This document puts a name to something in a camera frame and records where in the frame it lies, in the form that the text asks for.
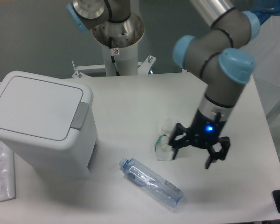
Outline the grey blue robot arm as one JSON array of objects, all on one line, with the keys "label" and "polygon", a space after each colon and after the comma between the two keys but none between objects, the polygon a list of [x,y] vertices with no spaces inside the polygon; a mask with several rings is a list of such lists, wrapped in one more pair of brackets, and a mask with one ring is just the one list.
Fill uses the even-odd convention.
[{"label": "grey blue robot arm", "polygon": [[[240,48],[260,30],[257,16],[240,12],[229,0],[194,0],[193,6],[210,27],[201,38],[186,35],[173,49],[173,60],[207,84],[207,89],[190,127],[176,124],[169,145],[206,149],[208,168],[224,160],[230,139],[220,135],[255,68],[254,58]],[[138,73],[137,43],[144,34],[140,17],[131,12],[128,0],[73,0],[67,11],[77,28],[91,30],[104,50],[108,76]]]}]

